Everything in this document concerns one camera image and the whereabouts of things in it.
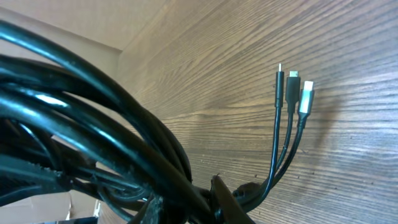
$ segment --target wood grain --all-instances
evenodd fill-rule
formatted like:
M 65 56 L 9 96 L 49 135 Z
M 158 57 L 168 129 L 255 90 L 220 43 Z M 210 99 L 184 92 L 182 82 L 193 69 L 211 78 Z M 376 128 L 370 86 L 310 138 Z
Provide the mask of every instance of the wood grain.
M 397 46 L 397 1 L 176 0 L 123 51 L 117 80 L 176 134 L 196 185 L 220 174 L 234 190 L 266 178 L 277 63 L 298 70 L 315 82 L 313 113 L 250 216 L 396 223 Z
M 166 0 L 0 0 L 0 6 L 123 50 Z

